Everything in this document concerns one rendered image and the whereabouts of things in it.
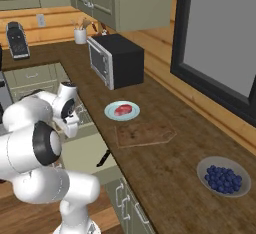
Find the pale green lower cupboards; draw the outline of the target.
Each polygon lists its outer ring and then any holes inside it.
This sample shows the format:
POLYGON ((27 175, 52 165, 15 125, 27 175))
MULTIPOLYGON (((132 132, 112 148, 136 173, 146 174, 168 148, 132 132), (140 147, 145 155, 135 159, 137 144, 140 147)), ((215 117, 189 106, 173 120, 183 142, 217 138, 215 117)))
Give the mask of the pale green lower cupboards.
POLYGON ((14 102, 36 89, 56 94, 59 84, 69 80, 60 63, 5 71, 4 76, 14 102))

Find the black grey coffee machine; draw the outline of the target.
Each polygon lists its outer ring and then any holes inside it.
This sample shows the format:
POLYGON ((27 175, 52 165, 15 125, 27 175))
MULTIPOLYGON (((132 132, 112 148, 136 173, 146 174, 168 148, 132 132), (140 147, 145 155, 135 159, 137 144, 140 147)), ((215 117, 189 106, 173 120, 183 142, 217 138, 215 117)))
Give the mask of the black grey coffee machine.
POLYGON ((6 25, 6 38, 14 60, 27 59, 30 57, 25 33, 19 22, 12 21, 6 25))

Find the blueberries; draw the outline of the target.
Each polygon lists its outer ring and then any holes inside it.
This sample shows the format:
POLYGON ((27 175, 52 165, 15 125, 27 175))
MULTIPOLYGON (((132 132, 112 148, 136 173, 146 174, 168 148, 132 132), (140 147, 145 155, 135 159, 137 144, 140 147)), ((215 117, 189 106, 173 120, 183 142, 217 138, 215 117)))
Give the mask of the blueberries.
POLYGON ((209 187, 222 194, 238 192, 242 186, 242 177, 230 168, 211 165, 206 169, 204 179, 209 187))

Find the pale green open drawer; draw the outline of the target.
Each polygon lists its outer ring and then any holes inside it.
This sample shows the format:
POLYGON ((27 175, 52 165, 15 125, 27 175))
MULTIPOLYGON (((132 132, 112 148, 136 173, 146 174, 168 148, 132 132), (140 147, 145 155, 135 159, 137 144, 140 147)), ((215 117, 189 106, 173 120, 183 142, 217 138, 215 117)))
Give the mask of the pale green open drawer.
POLYGON ((104 164, 97 167, 108 147, 100 134, 75 139, 62 144, 61 158, 64 168, 96 176, 102 185, 112 182, 122 176, 122 173, 112 155, 104 164))

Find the pale green cupboard door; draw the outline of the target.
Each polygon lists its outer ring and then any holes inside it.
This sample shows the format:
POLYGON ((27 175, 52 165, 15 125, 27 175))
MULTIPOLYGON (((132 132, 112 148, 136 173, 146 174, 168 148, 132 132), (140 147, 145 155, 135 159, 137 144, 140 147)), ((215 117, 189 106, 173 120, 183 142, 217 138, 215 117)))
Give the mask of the pale green cupboard door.
MULTIPOLYGON (((140 221, 140 219, 134 209, 134 205, 138 202, 138 200, 136 199, 134 193, 132 192, 132 189, 129 187, 129 185, 124 177, 114 180, 110 183, 107 183, 105 185, 105 190, 109 196, 111 204, 114 207, 114 210, 117 214, 117 217, 121 223, 121 226, 122 226, 125 234, 156 234, 150 221, 149 221, 149 224, 143 224, 140 221), (128 212, 131 217, 129 221, 128 220, 124 221, 122 219, 121 208, 118 208, 116 206, 115 189, 120 185, 120 183, 124 184, 124 191, 123 191, 122 199, 124 199, 126 197, 126 195, 130 196, 130 202, 128 203, 128 206, 127 206, 128 212)), ((145 218, 147 218, 147 216, 144 213, 141 206, 140 206, 140 210, 142 211, 143 216, 145 218)))

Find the white wall socket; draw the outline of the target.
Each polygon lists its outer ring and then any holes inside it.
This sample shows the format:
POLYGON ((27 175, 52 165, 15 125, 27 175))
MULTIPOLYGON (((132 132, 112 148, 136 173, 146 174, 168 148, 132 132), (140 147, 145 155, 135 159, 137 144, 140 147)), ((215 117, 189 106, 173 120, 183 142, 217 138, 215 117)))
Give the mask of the white wall socket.
POLYGON ((36 18, 37 18, 37 22, 38 22, 38 27, 46 27, 44 14, 37 14, 36 18))

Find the wooden utensils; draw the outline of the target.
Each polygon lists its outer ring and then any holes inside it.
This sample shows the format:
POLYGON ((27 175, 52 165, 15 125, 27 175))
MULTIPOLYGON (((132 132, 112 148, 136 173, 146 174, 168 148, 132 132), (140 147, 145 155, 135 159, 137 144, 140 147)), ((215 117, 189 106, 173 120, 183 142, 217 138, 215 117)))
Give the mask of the wooden utensils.
POLYGON ((77 21, 72 20, 71 23, 73 24, 75 30, 83 30, 91 24, 91 21, 86 18, 80 18, 77 21))

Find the pale green upper cupboards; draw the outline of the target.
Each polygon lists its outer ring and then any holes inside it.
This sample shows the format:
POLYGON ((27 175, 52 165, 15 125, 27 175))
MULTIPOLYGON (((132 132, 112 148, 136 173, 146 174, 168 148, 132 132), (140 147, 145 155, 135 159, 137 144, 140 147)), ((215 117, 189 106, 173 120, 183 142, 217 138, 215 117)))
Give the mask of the pale green upper cupboards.
POLYGON ((165 27, 172 0, 71 0, 71 5, 118 32, 165 27))

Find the grey bowl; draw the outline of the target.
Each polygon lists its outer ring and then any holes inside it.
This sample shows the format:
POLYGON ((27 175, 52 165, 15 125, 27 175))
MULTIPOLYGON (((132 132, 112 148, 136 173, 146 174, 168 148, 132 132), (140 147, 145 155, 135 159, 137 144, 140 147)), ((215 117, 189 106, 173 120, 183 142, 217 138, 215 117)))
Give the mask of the grey bowl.
POLYGON ((248 172, 238 163, 228 158, 220 157, 220 156, 211 156, 201 160, 197 165, 197 175, 200 181, 203 183, 205 187, 209 190, 213 191, 216 194, 220 194, 221 196, 226 197, 242 197, 246 195, 251 189, 251 178, 248 172), (222 194, 215 190, 212 190, 207 181, 204 179, 206 174, 206 169, 211 165, 215 165, 217 167, 225 167, 230 168, 234 171, 235 174, 240 175, 242 177, 242 186, 238 192, 233 194, 222 194))

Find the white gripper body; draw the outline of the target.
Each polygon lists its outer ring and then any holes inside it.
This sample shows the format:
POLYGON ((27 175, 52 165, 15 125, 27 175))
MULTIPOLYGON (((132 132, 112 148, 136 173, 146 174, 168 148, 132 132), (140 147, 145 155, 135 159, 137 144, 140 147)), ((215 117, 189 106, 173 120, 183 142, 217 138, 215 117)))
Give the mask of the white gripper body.
POLYGON ((79 118, 76 113, 65 119, 56 118, 55 123, 68 138, 73 138, 77 135, 79 118))

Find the pale green cupboards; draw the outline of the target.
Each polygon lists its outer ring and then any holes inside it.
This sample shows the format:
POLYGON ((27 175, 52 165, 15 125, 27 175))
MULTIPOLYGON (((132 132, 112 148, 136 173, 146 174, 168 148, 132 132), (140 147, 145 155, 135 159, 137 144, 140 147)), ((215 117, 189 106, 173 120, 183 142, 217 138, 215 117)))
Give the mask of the pale green cupboards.
POLYGON ((5 71, 4 76, 14 102, 36 89, 56 94, 59 84, 69 80, 60 63, 5 71))
POLYGON ((172 0, 71 0, 71 5, 118 32, 165 27, 172 0))

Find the white utensil pot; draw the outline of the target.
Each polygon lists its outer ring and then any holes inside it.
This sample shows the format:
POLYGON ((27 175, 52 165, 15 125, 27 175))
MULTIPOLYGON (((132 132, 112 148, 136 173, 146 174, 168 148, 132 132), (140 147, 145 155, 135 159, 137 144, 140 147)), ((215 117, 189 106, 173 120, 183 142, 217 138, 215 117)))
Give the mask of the white utensil pot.
POLYGON ((76 44, 86 44, 87 43, 87 32, 85 29, 75 29, 74 30, 74 41, 76 44))

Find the brown wooden cutting board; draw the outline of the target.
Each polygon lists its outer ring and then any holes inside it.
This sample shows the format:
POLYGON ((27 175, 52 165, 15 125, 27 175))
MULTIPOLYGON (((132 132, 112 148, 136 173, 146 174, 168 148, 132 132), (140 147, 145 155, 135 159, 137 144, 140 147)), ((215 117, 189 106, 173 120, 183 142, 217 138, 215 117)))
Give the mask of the brown wooden cutting board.
POLYGON ((169 121, 150 121, 121 125, 115 134, 119 148, 131 148, 168 143, 177 132, 169 121))

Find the black microwave oven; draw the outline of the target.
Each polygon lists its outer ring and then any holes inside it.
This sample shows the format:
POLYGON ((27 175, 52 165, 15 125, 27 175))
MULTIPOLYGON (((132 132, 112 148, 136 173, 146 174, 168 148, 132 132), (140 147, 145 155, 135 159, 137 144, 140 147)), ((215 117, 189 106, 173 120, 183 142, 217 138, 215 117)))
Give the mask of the black microwave oven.
POLYGON ((144 82, 144 49, 120 34, 87 39, 90 66, 110 90, 144 82))

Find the light blue plate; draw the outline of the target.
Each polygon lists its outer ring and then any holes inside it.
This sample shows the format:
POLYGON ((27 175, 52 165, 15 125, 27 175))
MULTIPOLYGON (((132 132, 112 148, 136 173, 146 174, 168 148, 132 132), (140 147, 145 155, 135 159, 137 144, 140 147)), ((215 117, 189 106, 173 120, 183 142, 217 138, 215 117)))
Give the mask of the light blue plate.
POLYGON ((130 102, 130 101, 115 101, 115 102, 112 102, 110 104, 108 104, 105 109, 104 109, 104 114, 109 118, 109 119, 112 119, 112 120, 115 120, 115 121, 128 121, 128 120, 132 120, 134 118, 136 118, 139 114, 140 114, 140 107, 133 103, 133 102, 130 102), (122 115, 122 116, 115 116, 114 115, 114 111, 115 109, 122 105, 122 104, 129 104, 132 106, 132 112, 129 113, 129 114, 126 114, 126 115, 122 115))

